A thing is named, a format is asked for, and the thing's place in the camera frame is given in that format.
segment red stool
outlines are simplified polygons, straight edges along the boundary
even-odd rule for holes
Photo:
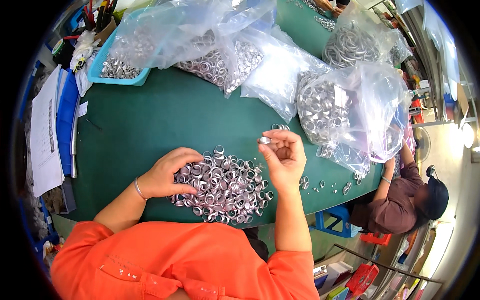
[[[388,246],[388,243],[390,242],[390,238],[392,237],[391,234],[384,234],[380,238],[381,233],[367,233],[367,234],[362,234],[360,236],[360,240],[366,242],[366,243],[372,243],[372,244],[377,244],[380,246]]]
[[[360,296],[363,294],[370,284],[377,278],[378,275],[377,265],[361,264],[357,271],[353,274],[352,278],[347,282],[345,287],[349,288],[353,292],[353,296]]]

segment brown shirt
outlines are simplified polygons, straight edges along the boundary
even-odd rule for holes
[[[415,162],[401,170],[401,177],[392,180],[387,198],[355,205],[350,222],[372,232],[397,234],[409,231],[417,221],[413,197],[423,180]]]

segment pen holder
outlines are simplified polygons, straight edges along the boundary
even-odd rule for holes
[[[100,43],[98,44],[99,47],[103,46],[115,29],[117,29],[117,23],[115,23],[115,19],[112,17],[110,23],[105,29],[95,35],[95,41],[100,40]]]

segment blue plastic bin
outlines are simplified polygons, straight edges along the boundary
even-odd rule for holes
[[[75,75],[68,69],[67,80],[63,86],[57,114],[57,140],[59,144],[60,160],[64,175],[72,173],[72,126],[75,109],[80,100]]]
[[[108,40],[103,44],[103,47],[98,52],[95,57],[95,60],[88,71],[88,81],[96,82],[99,84],[121,84],[121,85],[136,85],[142,86],[147,80],[148,74],[152,69],[143,69],[143,71],[137,77],[133,79],[113,79],[113,78],[100,78],[103,69],[103,63],[107,60],[108,50],[112,47],[113,42],[115,41],[115,36],[117,34],[117,29],[110,35]]]

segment dark cap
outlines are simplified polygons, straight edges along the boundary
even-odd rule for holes
[[[443,182],[434,177],[430,177],[428,180],[428,190],[430,194],[430,205],[428,205],[428,209],[426,209],[424,213],[430,220],[437,220],[447,209],[449,199],[448,189]]]

